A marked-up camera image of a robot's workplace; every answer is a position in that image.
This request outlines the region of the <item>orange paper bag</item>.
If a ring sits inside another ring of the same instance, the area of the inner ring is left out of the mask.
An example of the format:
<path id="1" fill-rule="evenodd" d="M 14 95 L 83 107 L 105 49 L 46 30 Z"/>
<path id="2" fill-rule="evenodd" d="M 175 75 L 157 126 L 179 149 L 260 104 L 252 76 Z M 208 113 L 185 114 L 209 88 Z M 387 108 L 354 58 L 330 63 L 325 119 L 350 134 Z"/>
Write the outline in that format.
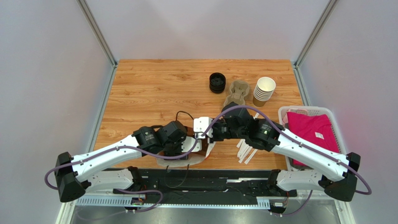
<path id="1" fill-rule="evenodd" d="M 187 114 L 192 121 L 194 117 L 185 111 L 178 111 L 176 113 L 175 120 L 178 121 L 179 114 L 184 113 Z M 212 127 L 208 127 L 203 135 L 206 135 L 206 132 Z M 186 127 L 187 136 L 186 137 L 194 137 L 193 127 Z M 215 146 L 215 142 L 212 142 L 211 138 L 205 138 L 202 140 L 202 150 L 199 152 L 191 152 L 188 151 L 186 153 L 182 153 L 181 143 L 173 146 L 171 149 L 164 150 L 159 153 L 160 156 L 164 158 L 157 158 L 157 165 L 166 168 L 166 174 L 164 176 L 164 184 L 170 189 L 180 189 L 184 187 L 184 182 L 186 181 L 189 174 L 189 167 L 191 165 L 197 165 L 205 160 L 210 155 L 210 152 Z M 184 178 L 177 178 L 174 176 L 174 172 L 172 172 L 172 168 L 186 168 L 186 172 Z"/>

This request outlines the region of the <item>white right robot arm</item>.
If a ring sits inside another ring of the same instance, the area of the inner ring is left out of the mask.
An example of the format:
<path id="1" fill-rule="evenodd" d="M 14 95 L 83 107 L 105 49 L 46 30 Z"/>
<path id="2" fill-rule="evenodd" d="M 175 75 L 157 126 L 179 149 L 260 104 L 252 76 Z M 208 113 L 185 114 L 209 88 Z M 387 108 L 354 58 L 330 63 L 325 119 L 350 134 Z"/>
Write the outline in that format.
<path id="1" fill-rule="evenodd" d="M 323 191 L 344 202 L 352 201 L 359 193 L 357 182 L 363 179 L 358 174 L 360 155 L 330 152 L 297 136 L 252 106 L 230 103 L 214 119 L 209 118 L 201 133 L 214 142 L 244 139 L 254 149 L 281 154 L 311 168 L 272 170 L 267 183 L 271 189 Z"/>

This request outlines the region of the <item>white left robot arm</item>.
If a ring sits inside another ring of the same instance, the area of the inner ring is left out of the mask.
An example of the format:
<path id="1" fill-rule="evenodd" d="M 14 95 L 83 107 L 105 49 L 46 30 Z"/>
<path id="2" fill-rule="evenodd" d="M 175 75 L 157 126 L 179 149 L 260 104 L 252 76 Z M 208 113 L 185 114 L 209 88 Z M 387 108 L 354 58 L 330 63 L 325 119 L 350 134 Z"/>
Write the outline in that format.
<path id="1" fill-rule="evenodd" d="M 86 154 L 58 155 L 52 173 L 55 176 L 59 200 L 62 203 L 79 199 L 89 191 L 128 189 L 138 176 L 110 174 L 108 168 L 128 160 L 153 156 L 178 160 L 202 149 L 202 141 L 188 134 L 188 128 L 179 121 L 164 126 L 143 126 L 124 139 Z"/>

